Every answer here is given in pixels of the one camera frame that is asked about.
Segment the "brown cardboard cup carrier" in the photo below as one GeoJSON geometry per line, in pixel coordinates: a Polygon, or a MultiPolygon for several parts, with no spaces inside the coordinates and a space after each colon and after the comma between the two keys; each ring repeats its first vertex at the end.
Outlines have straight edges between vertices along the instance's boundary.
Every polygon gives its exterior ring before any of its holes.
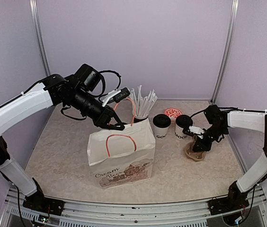
{"type": "Polygon", "coordinates": [[[194,135],[192,137],[192,141],[185,145],[185,147],[184,147],[184,155],[187,158],[189,158],[189,159],[191,159],[191,160],[193,160],[195,162],[199,162],[199,161],[203,161],[204,160],[204,158],[206,156],[206,152],[205,151],[202,151],[202,152],[194,152],[193,151],[193,146],[194,146],[194,144],[196,142],[196,139],[197,139],[197,136],[194,135]]]}

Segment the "white paper cup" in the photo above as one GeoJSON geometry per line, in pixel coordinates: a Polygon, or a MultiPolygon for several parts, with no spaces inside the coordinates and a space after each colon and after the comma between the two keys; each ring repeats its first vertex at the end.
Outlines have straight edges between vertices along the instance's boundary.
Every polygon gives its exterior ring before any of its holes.
{"type": "Polygon", "coordinates": [[[175,126],[175,136],[176,136],[176,138],[179,139],[179,140],[185,139],[187,137],[187,135],[185,135],[182,131],[183,131],[183,129],[187,129],[188,127],[189,127],[188,125],[187,126],[185,125],[184,128],[182,128],[182,127],[180,127],[180,126],[178,126],[176,124],[176,126],[175,126]]]}
{"type": "Polygon", "coordinates": [[[153,125],[153,133],[156,139],[163,139],[166,137],[169,127],[159,128],[153,125]]]}

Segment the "white paper takeout bag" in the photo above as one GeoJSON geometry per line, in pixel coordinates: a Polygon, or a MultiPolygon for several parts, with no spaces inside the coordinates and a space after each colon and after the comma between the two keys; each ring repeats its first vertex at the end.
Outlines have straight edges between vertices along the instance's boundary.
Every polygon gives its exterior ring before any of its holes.
{"type": "Polygon", "coordinates": [[[127,124],[123,131],[90,134],[87,155],[95,185],[106,189],[150,179],[155,145],[149,119],[127,124]]]}

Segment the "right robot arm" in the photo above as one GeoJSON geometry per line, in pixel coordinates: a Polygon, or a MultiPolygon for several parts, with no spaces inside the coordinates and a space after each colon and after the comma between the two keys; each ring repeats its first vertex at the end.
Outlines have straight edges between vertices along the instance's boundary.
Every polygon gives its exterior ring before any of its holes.
{"type": "Polygon", "coordinates": [[[242,177],[232,183],[224,206],[234,210],[258,183],[267,178],[267,110],[246,110],[210,105],[202,110],[210,127],[201,129],[189,120],[187,131],[195,136],[193,153],[210,151],[214,142],[231,134],[243,161],[249,165],[242,177]]]}

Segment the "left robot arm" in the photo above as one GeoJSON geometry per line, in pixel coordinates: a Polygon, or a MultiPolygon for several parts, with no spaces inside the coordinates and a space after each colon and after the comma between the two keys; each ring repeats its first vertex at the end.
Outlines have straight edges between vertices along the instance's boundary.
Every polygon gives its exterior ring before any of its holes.
{"type": "Polygon", "coordinates": [[[122,131],[125,125],[115,110],[109,106],[111,102],[119,103],[130,95],[128,88],[116,87],[106,93],[106,71],[97,71],[83,64],[69,76],[53,74],[35,82],[26,91],[0,105],[0,173],[12,182],[26,200],[38,210],[48,206],[37,181],[29,177],[20,164],[8,153],[8,146],[3,134],[15,125],[36,113],[62,104],[61,113],[75,108],[83,121],[90,118],[96,127],[122,131]]]}

